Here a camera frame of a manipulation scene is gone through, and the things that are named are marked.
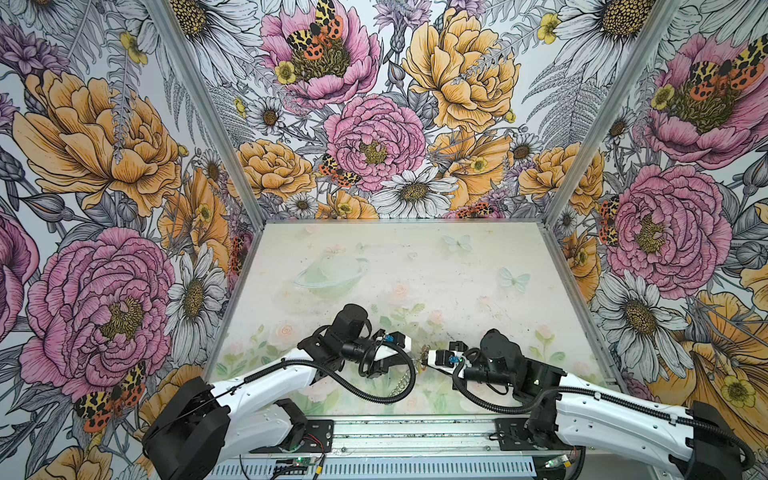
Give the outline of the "silver metal keyring plate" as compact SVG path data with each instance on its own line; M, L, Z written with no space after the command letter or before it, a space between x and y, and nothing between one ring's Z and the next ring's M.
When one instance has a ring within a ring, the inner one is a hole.
M396 382L390 392L390 396L395 398L395 403L405 399L415 388L417 382L415 377L426 369L425 362L428 360L428 351L429 346L423 345L418 352L418 356L412 358L414 371L411 372L409 369L406 369L403 376Z

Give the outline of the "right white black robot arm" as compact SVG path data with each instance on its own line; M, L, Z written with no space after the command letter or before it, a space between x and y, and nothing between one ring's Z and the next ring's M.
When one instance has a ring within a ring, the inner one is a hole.
M518 419L497 429L502 446L594 448L684 479L739 479L756 463L752 449L711 405L667 405L601 387L526 357L496 329L477 347L456 341L430 350L422 363L449 375L472 404Z

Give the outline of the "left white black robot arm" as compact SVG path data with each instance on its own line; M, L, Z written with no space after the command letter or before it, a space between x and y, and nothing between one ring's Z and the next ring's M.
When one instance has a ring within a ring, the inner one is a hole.
M398 403L416 383L411 350L410 337L374 330L363 307L347 304L278 360L230 380L186 381L144 434L142 453L162 479L203 479L219 463L253 450L292 451L313 435L290 395L330 379L366 402ZM361 378L404 367L405 383L388 395L365 392L341 376L348 363Z

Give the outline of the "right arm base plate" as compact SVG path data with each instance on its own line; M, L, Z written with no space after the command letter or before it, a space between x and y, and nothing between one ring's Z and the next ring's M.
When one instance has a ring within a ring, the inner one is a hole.
M536 451L532 434L526 428L527 419L517 417L501 417L494 420L494 431L489 440L496 442L504 452Z

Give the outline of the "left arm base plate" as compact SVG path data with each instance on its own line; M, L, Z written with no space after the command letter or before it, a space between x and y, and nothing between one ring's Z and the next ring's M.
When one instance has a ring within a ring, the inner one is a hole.
M293 427L287 437L271 450L279 453L330 453L334 433L333 420L308 420L301 428Z

